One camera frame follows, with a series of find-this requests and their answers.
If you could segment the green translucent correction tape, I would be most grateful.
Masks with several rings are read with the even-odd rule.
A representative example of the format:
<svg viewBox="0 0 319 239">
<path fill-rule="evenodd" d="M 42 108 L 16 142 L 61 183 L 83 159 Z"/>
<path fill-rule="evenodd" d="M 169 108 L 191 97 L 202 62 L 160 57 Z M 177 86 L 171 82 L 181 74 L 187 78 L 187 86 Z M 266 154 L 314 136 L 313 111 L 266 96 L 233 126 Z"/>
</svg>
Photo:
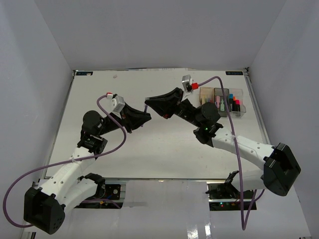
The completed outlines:
<svg viewBox="0 0 319 239">
<path fill-rule="evenodd" d="M 220 107 L 219 107 L 219 109 L 220 109 L 221 112 L 224 112 L 224 111 L 225 111 L 225 104 L 224 104 L 224 100 L 223 100 L 223 99 L 221 99 L 221 101 L 220 101 Z"/>
</svg>

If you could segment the blue cap black highlighter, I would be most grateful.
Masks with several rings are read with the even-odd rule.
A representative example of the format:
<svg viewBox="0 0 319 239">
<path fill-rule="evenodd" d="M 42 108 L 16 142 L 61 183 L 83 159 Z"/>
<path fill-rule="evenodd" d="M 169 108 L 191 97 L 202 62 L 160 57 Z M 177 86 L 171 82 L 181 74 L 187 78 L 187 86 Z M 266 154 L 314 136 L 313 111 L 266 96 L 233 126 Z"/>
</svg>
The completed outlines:
<svg viewBox="0 0 319 239">
<path fill-rule="evenodd" d="M 235 107 L 234 107 L 234 97 L 233 94 L 229 94 L 229 105 L 230 105 L 230 110 L 234 111 Z"/>
</svg>

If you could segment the orange cap black highlighter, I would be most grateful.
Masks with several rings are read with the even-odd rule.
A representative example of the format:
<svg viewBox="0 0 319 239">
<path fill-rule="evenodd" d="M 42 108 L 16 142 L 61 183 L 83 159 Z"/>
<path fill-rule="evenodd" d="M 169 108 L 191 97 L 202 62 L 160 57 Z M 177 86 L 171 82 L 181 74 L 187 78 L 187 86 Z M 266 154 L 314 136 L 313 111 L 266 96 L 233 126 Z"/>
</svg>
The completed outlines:
<svg viewBox="0 0 319 239">
<path fill-rule="evenodd" d="M 233 106 L 232 106 L 232 110 L 234 112 L 238 112 L 240 111 L 239 110 L 239 107 L 240 107 L 240 104 L 238 103 L 239 101 L 235 98 L 235 96 L 233 97 Z"/>
</svg>

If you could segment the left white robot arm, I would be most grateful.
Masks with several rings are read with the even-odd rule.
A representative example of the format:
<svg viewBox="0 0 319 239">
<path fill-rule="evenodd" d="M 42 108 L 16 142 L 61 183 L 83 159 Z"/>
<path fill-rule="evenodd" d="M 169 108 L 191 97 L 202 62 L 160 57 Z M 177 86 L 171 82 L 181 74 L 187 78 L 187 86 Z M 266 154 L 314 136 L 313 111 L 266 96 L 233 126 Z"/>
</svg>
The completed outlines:
<svg viewBox="0 0 319 239">
<path fill-rule="evenodd" d="M 61 227 L 65 215 L 87 198 L 99 199 L 105 194 L 105 179 L 83 172 L 104 151 L 107 140 L 102 135 L 123 127 L 131 133 L 151 120 L 151 115 L 122 106 L 115 115 L 102 117 L 97 111 L 88 111 L 83 116 L 80 141 L 71 161 L 37 189 L 29 188 L 24 196 L 23 218 L 26 222 L 51 235 Z"/>
</svg>

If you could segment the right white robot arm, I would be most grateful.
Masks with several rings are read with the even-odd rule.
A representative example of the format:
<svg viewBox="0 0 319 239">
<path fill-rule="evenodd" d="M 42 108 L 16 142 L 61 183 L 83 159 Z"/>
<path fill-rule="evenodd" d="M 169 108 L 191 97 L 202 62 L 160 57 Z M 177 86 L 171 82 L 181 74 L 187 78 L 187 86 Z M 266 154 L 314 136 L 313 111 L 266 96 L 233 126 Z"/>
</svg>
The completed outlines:
<svg viewBox="0 0 319 239">
<path fill-rule="evenodd" d="M 247 190 L 267 189 L 278 196 L 288 194 L 301 168 L 286 144 L 273 146 L 234 136 L 218 123 L 220 115 L 214 103 L 207 102 L 196 108 L 183 95 L 182 89 L 175 88 L 167 94 L 147 98 L 145 104 L 165 119 L 176 115 L 196 126 L 193 133 L 200 143 L 239 155 L 258 167 L 243 175 L 239 171 L 230 173 L 221 189 L 215 192 L 226 193 L 232 199 Z"/>
</svg>

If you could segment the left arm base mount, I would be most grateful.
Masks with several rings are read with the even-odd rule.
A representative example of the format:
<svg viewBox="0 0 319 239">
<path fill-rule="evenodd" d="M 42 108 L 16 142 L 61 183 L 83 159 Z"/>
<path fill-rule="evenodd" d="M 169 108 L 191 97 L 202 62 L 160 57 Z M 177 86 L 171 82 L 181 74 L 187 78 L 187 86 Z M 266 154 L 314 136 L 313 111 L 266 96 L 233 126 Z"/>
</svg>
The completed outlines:
<svg viewBox="0 0 319 239">
<path fill-rule="evenodd" d="M 79 209 L 121 209 L 124 199 L 121 197 L 120 184 L 106 184 L 100 196 L 89 197 L 80 203 Z"/>
</svg>

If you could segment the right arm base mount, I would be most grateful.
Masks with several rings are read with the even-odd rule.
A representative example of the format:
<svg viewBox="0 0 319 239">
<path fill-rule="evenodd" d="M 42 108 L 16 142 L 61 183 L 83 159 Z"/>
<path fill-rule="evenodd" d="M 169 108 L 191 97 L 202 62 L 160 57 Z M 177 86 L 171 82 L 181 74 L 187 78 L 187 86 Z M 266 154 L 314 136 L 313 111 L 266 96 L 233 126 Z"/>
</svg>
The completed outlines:
<svg viewBox="0 0 319 239">
<path fill-rule="evenodd" d="M 222 183 L 208 183 L 205 192 L 209 198 L 209 209 L 213 211 L 240 211 L 240 191 L 231 185 L 239 171 L 233 171 Z"/>
</svg>

